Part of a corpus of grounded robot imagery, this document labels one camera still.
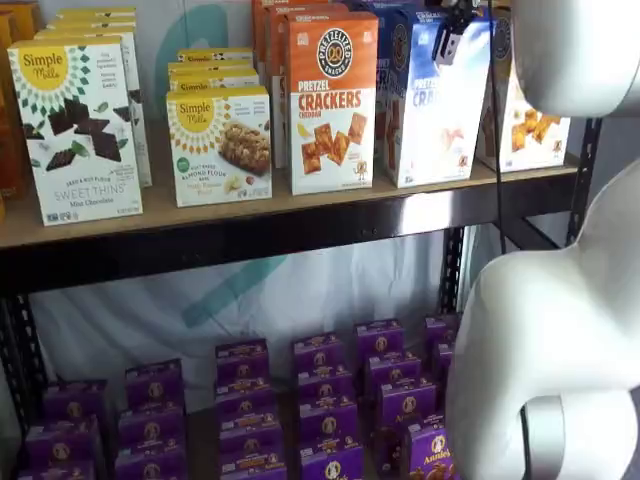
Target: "cracker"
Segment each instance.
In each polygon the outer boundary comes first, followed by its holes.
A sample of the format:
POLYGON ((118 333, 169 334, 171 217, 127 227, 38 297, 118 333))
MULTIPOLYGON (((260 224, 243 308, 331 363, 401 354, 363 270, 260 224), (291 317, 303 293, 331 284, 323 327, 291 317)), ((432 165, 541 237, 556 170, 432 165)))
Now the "cracker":
POLYGON ((331 124, 325 123, 313 129, 316 136, 317 155, 329 155, 333 149, 331 124))
POLYGON ((353 116, 351 117, 351 126, 349 127, 349 140, 360 145, 360 142, 362 142, 362 135, 364 134, 364 129, 366 126, 367 117, 358 112, 354 112, 353 116))
POLYGON ((347 135, 342 132, 336 133, 336 138, 333 140, 333 150, 329 154, 329 160, 335 162, 337 165, 342 165, 344 156, 349 149, 349 143, 351 143, 351 140, 347 135))

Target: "blue cracker box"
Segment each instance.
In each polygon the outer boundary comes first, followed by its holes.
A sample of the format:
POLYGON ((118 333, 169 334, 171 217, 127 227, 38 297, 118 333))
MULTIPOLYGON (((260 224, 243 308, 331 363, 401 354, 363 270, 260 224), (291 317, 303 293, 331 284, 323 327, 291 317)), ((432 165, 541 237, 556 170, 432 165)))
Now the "blue cracker box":
POLYGON ((184 437, 184 411, 173 402, 148 404, 120 414, 121 446, 169 437, 184 437))
POLYGON ((465 30, 452 65, 433 51, 443 9, 397 10, 387 96, 384 164, 398 187, 471 175, 489 68, 486 10, 465 30))
POLYGON ((350 395, 303 399, 299 402, 298 412, 300 441, 358 435, 358 405, 350 395))

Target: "pretzel crisps crackers box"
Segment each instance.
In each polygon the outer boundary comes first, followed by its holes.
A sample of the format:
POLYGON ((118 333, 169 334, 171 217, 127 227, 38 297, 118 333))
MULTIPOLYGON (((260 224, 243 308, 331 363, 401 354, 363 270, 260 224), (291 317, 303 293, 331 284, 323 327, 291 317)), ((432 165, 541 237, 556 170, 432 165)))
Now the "pretzel crisps crackers box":
POLYGON ((269 380, 263 377, 240 379, 215 390, 214 405, 218 414, 246 413, 274 405, 275 393, 269 380))
POLYGON ((290 15, 288 27, 292 193, 371 187, 378 19, 290 15))
POLYGON ((410 424, 402 438, 401 478, 460 480, 442 415, 410 424))
POLYGON ((293 343, 296 372, 325 365, 344 364, 344 360, 344 345, 335 332, 303 338, 293 343))
POLYGON ((129 368, 125 372, 129 408, 147 403, 173 402, 184 405, 184 383, 180 359, 129 368))
POLYGON ((121 39, 122 59, 124 60, 124 72, 127 78, 127 89, 131 99, 131 113, 129 121, 133 129, 135 140, 136 161, 140 185, 148 187, 152 184, 151 167, 149 164, 149 147, 147 145, 147 131, 142 108, 143 96, 140 90, 140 78, 138 76, 138 60, 136 56, 135 28, 132 26, 108 26, 83 28, 81 24, 73 24, 73 27, 60 27, 55 30, 46 29, 37 33, 37 40, 47 40, 65 37, 104 37, 117 36, 121 39))
MULTIPOLYGON (((532 168, 557 167, 564 163, 571 120, 536 111, 524 98, 516 74, 511 51, 511 12, 494 9, 496 93, 498 96, 498 129, 500 167, 503 172, 532 168)), ((491 101, 491 78, 482 107, 478 137, 478 158, 496 167, 494 115, 491 101)))
POLYGON ((345 435, 303 442, 301 480, 363 480, 363 448, 357 436, 345 435))
POLYGON ((358 406, 351 395, 302 399, 298 411, 301 441, 358 435, 358 406))
POLYGON ((242 450, 220 455, 220 480, 286 480, 287 465, 282 444, 257 451, 242 450))
POLYGON ((184 421, 182 405, 173 402, 125 410, 120 414, 118 422, 120 445, 184 438, 184 421))
POLYGON ((333 395, 352 395, 351 372, 344 364, 325 365, 298 373, 299 398, 322 398, 333 395))
POLYGON ((274 166, 287 166, 287 120, 285 101, 286 71, 286 23, 287 15, 300 15, 303 12, 347 11, 343 3, 317 3, 311 5, 273 6, 267 8, 265 43, 267 88, 271 94, 272 143, 274 166))
POLYGON ((183 48, 178 50, 179 62, 208 62, 211 60, 249 60, 253 63, 250 48, 183 48))
POLYGON ((490 56, 488 18, 478 12, 453 64, 439 65, 432 55, 445 11, 396 11, 383 150, 398 187, 471 175, 490 56))
POLYGON ((208 88, 257 87, 258 74, 253 68, 191 72, 169 76, 172 92, 194 92, 208 88))
POLYGON ((218 382, 269 375, 269 351, 264 338, 216 345, 218 382))
POLYGON ((271 198, 264 87, 170 92, 167 115, 178 207, 271 198))

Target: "logo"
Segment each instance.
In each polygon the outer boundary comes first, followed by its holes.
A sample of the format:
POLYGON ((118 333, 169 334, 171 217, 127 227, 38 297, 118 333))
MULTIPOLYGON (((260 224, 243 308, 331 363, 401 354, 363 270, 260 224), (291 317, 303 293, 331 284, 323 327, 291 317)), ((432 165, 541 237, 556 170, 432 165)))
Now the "logo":
POLYGON ((318 66, 329 78, 340 78, 353 60, 353 44, 347 32, 340 28, 327 30, 318 42, 318 66))
POLYGON ((433 450, 433 453, 440 453, 444 451, 446 444, 447 440, 444 438, 444 435, 438 435, 431 442, 431 450, 433 450))
POLYGON ((53 446, 53 456, 57 460, 66 460, 67 458, 69 458, 70 453, 71 452, 69 451, 69 447, 67 447, 64 443, 56 443, 53 446))
POLYGON ((331 435, 336 431, 337 421, 333 417, 327 417, 322 421, 322 431, 327 435, 331 435))
POLYGON ((407 29, 399 23, 393 29, 393 64, 397 70, 402 71, 407 66, 408 53, 407 29))
POLYGON ((155 440, 160 436, 160 425, 155 422, 149 422, 144 426, 144 438, 147 440, 155 440))
POLYGON ((380 337, 376 340, 376 350, 378 352, 384 352, 387 349, 387 339, 384 337, 380 337))
POLYGON ((162 388, 162 384, 159 382, 151 382, 149 385, 149 396, 151 398, 159 398, 164 393, 164 388, 162 388))
POLYGON ((336 480, 340 476, 340 470, 342 470, 342 468, 338 462, 329 462, 327 468, 324 469, 324 476, 327 480, 336 480))
POLYGON ((82 406, 78 402, 70 402, 67 406, 67 413, 70 417, 79 418, 82 416, 82 406))
POLYGON ((144 467, 142 475, 144 476, 144 478, 159 478, 160 467, 155 463, 150 463, 144 467))

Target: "simple mills almond flour bar box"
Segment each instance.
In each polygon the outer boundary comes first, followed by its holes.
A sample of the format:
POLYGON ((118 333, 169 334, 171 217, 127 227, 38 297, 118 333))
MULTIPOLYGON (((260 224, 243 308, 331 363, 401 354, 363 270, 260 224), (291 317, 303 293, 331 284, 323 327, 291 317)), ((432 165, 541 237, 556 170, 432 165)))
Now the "simple mills almond flour bar box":
POLYGON ((292 15, 288 27, 292 193, 371 187, 377 17, 292 15))
POLYGON ((142 213, 120 38, 18 42, 9 58, 44 224, 142 213))
POLYGON ((264 87, 167 95, 178 207, 271 197, 264 87))

